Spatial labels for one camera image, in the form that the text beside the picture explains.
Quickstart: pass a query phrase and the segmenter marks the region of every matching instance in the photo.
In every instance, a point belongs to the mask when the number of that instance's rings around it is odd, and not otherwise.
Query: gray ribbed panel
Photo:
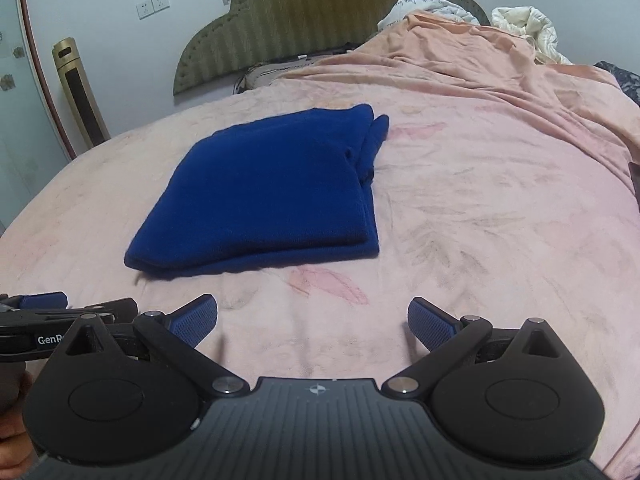
[[[310,388],[326,391],[316,395]],[[44,458],[25,480],[604,480],[589,462],[515,471],[463,454],[420,404],[390,400],[369,380],[264,379],[215,402],[173,449],[127,466]]]

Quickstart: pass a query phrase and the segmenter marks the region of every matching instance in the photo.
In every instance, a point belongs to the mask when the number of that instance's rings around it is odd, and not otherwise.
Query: bed headboard
[[[174,95],[236,70],[297,54],[361,44],[398,0],[231,0],[230,10],[187,44]],[[473,0],[449,0],[489,25]]]

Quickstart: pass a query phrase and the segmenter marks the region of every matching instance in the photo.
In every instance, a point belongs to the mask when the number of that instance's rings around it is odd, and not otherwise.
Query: wall outlet
[[[169,0],[151,0],[151,3],[154,6],[154,12],[169,7]]]
[[[136,9],[138,10],[138,17],[140,19],[151,16],[155,12],[151,0],[145,0],[141,4],[137,4]]]

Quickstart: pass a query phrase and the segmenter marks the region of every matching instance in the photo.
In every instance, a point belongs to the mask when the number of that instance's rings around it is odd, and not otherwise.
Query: silver bolt
[[[213,381],[213,389],[221,394],[234,394],[242,390],[244,382],[237,377],[218,377]]]
[[[411,377],[394,377],[389,379],[386,384],[399,394],[408,394],[418,389],[418,381]]]

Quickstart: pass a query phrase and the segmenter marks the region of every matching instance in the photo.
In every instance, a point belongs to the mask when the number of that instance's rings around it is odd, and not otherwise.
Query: folded blue cloth
[[[376,256],[371,182],[388,126],[369,105],[314,108],[200,140],[125,265],[174,278]]]

